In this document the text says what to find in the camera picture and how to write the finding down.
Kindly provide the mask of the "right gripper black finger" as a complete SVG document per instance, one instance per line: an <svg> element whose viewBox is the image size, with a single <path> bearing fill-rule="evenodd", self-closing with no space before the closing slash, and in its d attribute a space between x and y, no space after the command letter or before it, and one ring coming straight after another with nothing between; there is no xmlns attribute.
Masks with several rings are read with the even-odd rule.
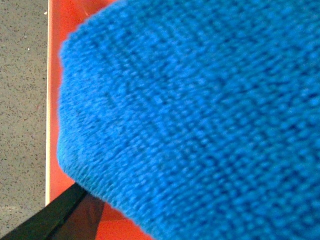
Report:
<svg viewBox="0 0 320 240"><path fill-rule="evenodd" d="M2 240L94 240L105 203L73 184Z"/></svg>

